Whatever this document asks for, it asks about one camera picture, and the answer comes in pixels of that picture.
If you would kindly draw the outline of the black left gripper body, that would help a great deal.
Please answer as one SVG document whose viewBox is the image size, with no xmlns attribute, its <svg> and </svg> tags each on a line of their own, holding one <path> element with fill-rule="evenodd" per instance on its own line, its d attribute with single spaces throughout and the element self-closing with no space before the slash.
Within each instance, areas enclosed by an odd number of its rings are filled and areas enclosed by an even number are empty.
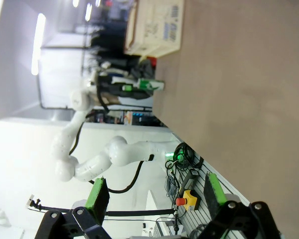
<svg viewBox="0 0 299 239">
<path fill-rule="evenodd" d="M 99 85 L 101 92 L 109 93 L 114 96 L 129 96 L 129 92 L 123 90 L 125 83 L 101 83 Z"/>
</svg>

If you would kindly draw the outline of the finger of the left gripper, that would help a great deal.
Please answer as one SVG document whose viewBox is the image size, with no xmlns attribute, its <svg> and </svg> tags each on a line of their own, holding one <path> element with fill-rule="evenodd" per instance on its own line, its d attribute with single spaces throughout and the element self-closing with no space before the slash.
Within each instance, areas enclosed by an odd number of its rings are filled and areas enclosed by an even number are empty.
<svg viewBox="0 0 299 239">
<path fill-rule="evenodd" d="M 149 98 L 153 95 L 153 91 L 138 89 L 132 85 L 123 86 L 123 97 L 128 98 Z"/>
</svg>

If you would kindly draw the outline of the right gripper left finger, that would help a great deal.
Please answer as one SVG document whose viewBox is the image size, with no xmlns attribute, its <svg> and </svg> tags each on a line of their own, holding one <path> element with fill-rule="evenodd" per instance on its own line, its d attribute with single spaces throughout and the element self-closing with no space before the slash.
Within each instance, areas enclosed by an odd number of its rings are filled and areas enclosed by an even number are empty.
<svg viewBox="0 0 299 239">
<path fill-rule="evenodd" d="M 49 210 L 44 214 L 35 237 L 37 239 L 109 239 L 102 227 L 109 203 L 105 178 L 97 178 L 84 206 L 70 209 Z"/>
</svg>

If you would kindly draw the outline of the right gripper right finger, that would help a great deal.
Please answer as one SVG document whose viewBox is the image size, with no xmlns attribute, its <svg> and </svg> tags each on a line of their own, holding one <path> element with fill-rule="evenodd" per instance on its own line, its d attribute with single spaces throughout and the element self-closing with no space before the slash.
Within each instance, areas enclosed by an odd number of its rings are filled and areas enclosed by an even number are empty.
<svg viewBox="0 0 299 239">
<path fill-rule="evenodd" d="M 244 205 L 229 200 L 214 173 L 207 173 L 204 198 L 211 221 L 198 236 L 199 239 L 223 239 L 231 231 L 238 231 L 245 239 L 280 239 L 269 206 L 263 201 Z"/>
</svg>

